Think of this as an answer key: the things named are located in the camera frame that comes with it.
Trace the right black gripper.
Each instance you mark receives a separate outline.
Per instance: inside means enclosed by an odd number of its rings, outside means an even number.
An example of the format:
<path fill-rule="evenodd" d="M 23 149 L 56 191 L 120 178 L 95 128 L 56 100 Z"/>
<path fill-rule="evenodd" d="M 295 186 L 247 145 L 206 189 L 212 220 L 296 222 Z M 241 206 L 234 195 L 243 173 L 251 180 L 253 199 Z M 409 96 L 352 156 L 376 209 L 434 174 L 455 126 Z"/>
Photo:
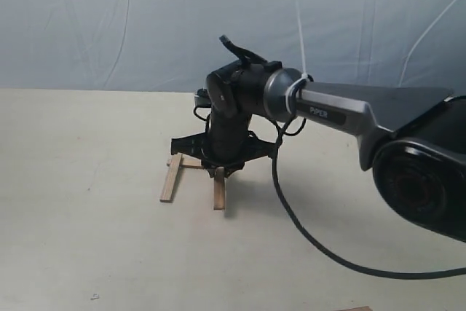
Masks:
<path fill-rule="evenodd" d="M 201 133 L 173 138 L 170 153 L 193 157 L 201 161 L 210 177 L 217 168 L 224 168 L 224 177 L 242 170 L 246 162 L 262 157 L 272 157 L 275 143 L 261 140 L 249 130 L 252 115 L 241 112 L 226 117 L 212 110 Z"/>

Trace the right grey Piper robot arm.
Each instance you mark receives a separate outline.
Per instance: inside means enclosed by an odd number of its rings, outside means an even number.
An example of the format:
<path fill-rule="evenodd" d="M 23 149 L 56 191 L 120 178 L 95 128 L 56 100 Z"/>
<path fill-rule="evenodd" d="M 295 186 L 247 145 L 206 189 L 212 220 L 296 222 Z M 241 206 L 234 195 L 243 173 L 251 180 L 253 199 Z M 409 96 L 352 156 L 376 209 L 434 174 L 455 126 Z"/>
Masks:
<path fill-rule="evenodd" d="M 401 217 L 465 239 L 465 98 L 439 87 L 372 87 L 315 82 L 278 61 L 235 61 L 212 71 L 195 104 L 210 109 L 202 133 L 174 138 L 172 154 L 233 173 L 272 155 L 249 129 L 252 116 L 297 117 L 356 138 L 362 170 Z"/>

